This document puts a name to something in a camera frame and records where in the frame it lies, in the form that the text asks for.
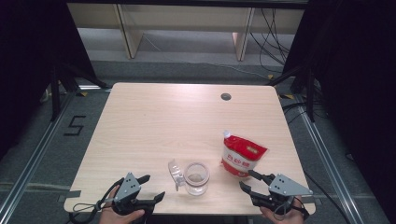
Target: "gray floor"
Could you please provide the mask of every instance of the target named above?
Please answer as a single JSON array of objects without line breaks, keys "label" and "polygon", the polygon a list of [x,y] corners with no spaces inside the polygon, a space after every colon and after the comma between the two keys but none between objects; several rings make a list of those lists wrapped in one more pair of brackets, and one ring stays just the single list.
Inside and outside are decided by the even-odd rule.
[{"label": "gray floor", "polygon": [[[263,85],[267,82],[268,75],[277,75],[261,67],[260,49],[251,38],[245,60],[238,62],[231,34],[150,31],[145,33],[136,58],[128,60],[119,31],[80,29],[80,33],[97,76],[108,84],[129,81]],[[255,36],[262,41],[260,34]],[[288,48],[292,39],[292,35],[279,36],[279,41]],[[271,52],[281,59],[277,50],[271,49]],[[281,64],[268,56],[262,55],[262,63],[272,70],[282,69]],[[85,80],[78,82],[90,84]],[[290,93],[291,82],[288,79],[279,84],[276,87],[278,93]],[[108,91],[89,91],[86,96],[74,93],[62,96],[64,103],[70,99],[69,105],[8,223],[67,222],[63,199],[73,183],[108,95]],[[289,105],[296,101],[280,99],[280,102]],[[318,130],[358,207],[363,223],[389,223],[356,164],[345,157],[347,149],[322,106],[316,105],[315,111]],[[290,123],[290,132],[302,166],[340,204],[339,195],[300,113],[298,108],[293,108],[285,117]],[[47,101],[33,115],[19,144],[0,161],[0,203],[4,202],[14,183],[18,183],[25,164],[35,153],[41,137],[50,125],[50,115],[51,104]],[[75,124],[84,127],[80,135],[65,136],[65,133],[76,132],[76,129],[68,127],[74,116],[85,116],[84,119],[75,120]],[[308,184],[315,192],[317,211],[306,223],[345,223],[323,192],[309,179]],[[255,224],[269,223],[260,216],[249,219]],[[240,219],[227,217],[224,220],[228,220],[227,223],[230,220],[233,223],[241,222]]]}]

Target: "snack bag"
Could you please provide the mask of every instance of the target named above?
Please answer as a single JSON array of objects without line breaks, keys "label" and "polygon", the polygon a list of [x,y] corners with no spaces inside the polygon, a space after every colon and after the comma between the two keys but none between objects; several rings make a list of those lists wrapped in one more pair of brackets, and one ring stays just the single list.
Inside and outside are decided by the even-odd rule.
[{"label": "snack bag", "polygon": [[249,176],[248,170],[253,170],[262,155],[267,151],[247,139],[224,132],[224,151],[221,163],[233,175]]}]

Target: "black cable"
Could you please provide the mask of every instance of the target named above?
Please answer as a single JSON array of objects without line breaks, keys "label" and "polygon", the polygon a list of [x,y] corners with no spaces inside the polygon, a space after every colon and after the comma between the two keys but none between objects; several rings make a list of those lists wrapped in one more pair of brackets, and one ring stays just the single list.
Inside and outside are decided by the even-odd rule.
[{"label": "black cable", "polygon": [[255,40],[255,42],[257,43],[257,45],[259,45],[259,47],[261,48],[261,49],[260,49],[260,54],[259,54],[259,60],[260,60],[260,65],[262,66],[262,68],[265,69],[265,70],[268,71],[268,72],[282,73],[281,71],[271,70],[271,69],[265,67],[265,66],[262,64],[262,51],[263,51],[262,45],[259,43],[259,41],[257,41],[257,39],[254,37],[254,35],[253,35],[252,33],[250,33],[250,35],[253,37],[253,39]]},{"label": "black cable", "polygon": [[298,117],[300,117],[303,113],[306,113],[306,110],[301,112],[300,114],[298,114],[296,117],[294,117],[291,121],[288,122],[288,124],[291,124],[295,119],[297,119]]},{"label": "black cable", "polygon": [[308,211],[306,210],[304,203],[303,203],[300,199],[298,199],[298,198],[296,198],[296,197],[294,197],[293,200],[297,200],[297,201],[300,203],[301,206],[298,207],[298,206],[294,206],[294,205],[292,204],[290,207],[291,207],[292,209],[295,209],[295,210],[301,212],[301,214],[303,214],[304,220],[306,220],[307,218],[309,218],[310,215],[309,215]]},{"label": "black cable", "polygon": [[69,220],[67,220],[64,224],[69,224],[69,223],[70,223],[70,218],[69,218]]},{"label": "black cable", "polygon": [[290,50],[289,50],[288,48],[286,48],[285,46],[283,46],[282,44],[280,44],[280,42],[279,42],[279,40],[278,40],[278,38],[277,38],[277,32],[276,32],[276,34],[274,35],[274,32],[272,31],[273,24],[274,24],[274,27],[276,27],[276,23],[275,23],[275,14],[276,14],[276,12],[273,10],[273,20],[272,20],[271,25],[270,25],[269,22],[268,22],[268,20],[267,20],[267,18],[265,17],[264,11],[262,10],[262,16],[264,17],[265,23],[267,23],[267,26],[268,26],[268,31],[269,31],[268,34],[271,34],[271,36],[273,37],[273,39],[274,39],[275,42],[277,43],[278,48],[275,47],[275,46],[273,46],[273,45],[271,45],[269,42],[268,42],[268,44],[270,44],[270,45],[271,45],[273,48],[275,48],[275,49],[282,50],[281,54],[283,53],[283,50],[285,50],[287,53],[289,53]]},{"label": "black cable", "polygon": [[273,44],[271,44],[270,42],[268,42],[268,37],[269,37],[269,36],[270,36],[270,33],[268,33],[266,37],[264,37],[264,34],[262,33],[262,38],[264,39],[263,45],[268,44],[269,46],[273,47],[274,49],[278,49],[277,46],[274,46]]},{"label": "black cable", "polygon": [[303,172],[323,192],[323,194],[326,195],[326,197],[330,200],[330,202],[332,202],[332,204],[334,204],[335,208],[341,213],[341,215],[343,216],[346,223],[350,224],[349,219],[347,218],[347,215],[343,212],[341,207],[332,199],[332,197],[330,197],[330,195],[326,192],[326,190],[324,190],[324,188],[317,181],[315,181],[314,178],[312,178],[312,176],[309,175],[305,170],[303,170]]},{"label": "black cable", "polygon": [[90,205],[90,207],[91,206],[93,207],[90,216],[86,220],[83,220],[83,221],[76,220],[76,216],[77,215],[74,215],[73,213],[69,213],[69,221],[71,221],[72,223],[75,223],[75,224],[87,224],[87,223],[90,223],[95,218],[96,213],[102,209],[102,203],[105,202],[105,199],[107,198],[107,195],[110,193],[110,191],[113,190],[117,185],[122,184],[123,180],[124,180],[124,178],[121,178],[119,181],[115,182],[113,184],[113,186],[111,186],[107,190],[107,192],[103,196],[103,198],[101,200],[99,200],[96,204],[86,204],[86,205]]},{"label": "black cable", "polygon": [[320,114],[317,113],[317,111],[320,111],[320,110],[325,110],[325,109],[314,109],[314,114],[315,114],[316,116],[322,118],[322,119],[328,119],[329,117],[328,117],[327,115],[326,115],[326,117],[324,117],[324,116],[322,116],[322,115],[320,115]]},{"label": "black cable", "polygon": [[[276,220],[278,220],[278,221],[283,221],[283,219],[285,219],[285,215],[287,214],[287,213],[286,213],[286,206],[287,206],[287,204],[286,204],[286,203],[283,203],[283,204],[281,204],[278,208],[276,208],[276,209],[274,210],[274,212],[273,212],[273,217],[274,217],[274,219],[276,219]],[[281,218],[277,218],[277,217],[275,216],[275,214],[276,214],[276,212],[279,210],[279,208],[281,208],[281,207],[283,207],[283,215],[281,216]]]},{"label": "black cable", "polygon": [[[76,210],[76,206],[79,206],[79,205],[87,205],[88,207],[85,207],[85,208],[81,208],[81,209]],[[73,206],[73,212],[81,212],[81,211],[90,209],[90,208],[92,208],[92,207],[95,207],[95,205],[94,205],[94,204],[91,204],[91,203],[76,203],[76,204]]]},{"label": "black cable", "polygon": [[282,110],[285,111],[286,109],[292,109],[296,106],[305,105],[305,104],[306,103],[295,103],[295,104],[291,104],[291,105],[284,105],[284,106],[282,106]]},{"label": "black cable", "polygon": [[274,38],[274,40],[275,40],[276,43],[277,43],[277,46],[278,46],[278,48],[279,48],[279,53],[280,53],[280,55],[281,55],[282,58],[283,58],[283,62],[285,62],[285,61],[286,61],[286,56],[285,56],[285,54],[284,54],[282,48],[280,47],[279,39],[277,38],[276,22],[275,22],[276,9],[273,8],[272,11],[273,11],[273,22],[274,22],[274,31],[275,31],[275,36],[274,36],[274,33],[272,33],[272,34],[273,34],[273,38]]},{"label": "black cable", "polygon": [[278,63],[284,65],[284,63],[282,61],[280,61],[276,56],[274,56],[274,54],[272,54],[270,51],[268,51],[268,49],[266,49],[262,44],[259,43],[259,41],[257,41],[256,37],[254,37],[253,33],[250,33],[250,35],[253,37],[254,41],[257,43],[257,45],[259,45],[259,47],[268,54],[268,56],[270,56],[272,59],[274,59],[275,61],[277,61]]},{"label": "black cable", "polygon": [[287,114],[289,111],[291,111],[292,109],[293,109],[293,107],[288,108],[288,110],[284,111],[283,114],[286,116],[286,114]]}]

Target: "wooden table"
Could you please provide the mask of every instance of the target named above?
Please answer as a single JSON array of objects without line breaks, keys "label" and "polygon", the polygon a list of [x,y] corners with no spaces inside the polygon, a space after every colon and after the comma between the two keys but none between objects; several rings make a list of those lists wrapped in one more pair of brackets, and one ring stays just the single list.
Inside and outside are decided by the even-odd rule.
[{"label": "wooden table", "polygon": [[[229,101],[221,99],[229,93]],[[93,133],[71,190],[79,198],[64,204],[96,203],[117,180],[132,172],[151,175],[137,199],[166,191],[155,214],[258,215],[238,178],[220,164],[223,131],[268,147],[255,171],[283,174],[307,186],[276,91],[268,86],[118,83],[114,85]],[[168,162],[186,167],[200,161],[210,170],[209,188],[192,196],[176,191]],[[254,191],[268,194],[264,182],[244,180]],[[306,204],[310,214],[315,205]]]}]

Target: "glass cup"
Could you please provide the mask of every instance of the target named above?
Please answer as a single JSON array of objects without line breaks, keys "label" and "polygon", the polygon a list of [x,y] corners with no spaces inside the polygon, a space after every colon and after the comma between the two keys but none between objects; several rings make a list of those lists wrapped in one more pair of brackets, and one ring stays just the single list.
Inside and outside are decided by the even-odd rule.
[{"label": "glass cup", "polygon": [[186,190],[191,195],[201,195],[206,192],[210,173],[200,162],[191,163],[184,172]]}]

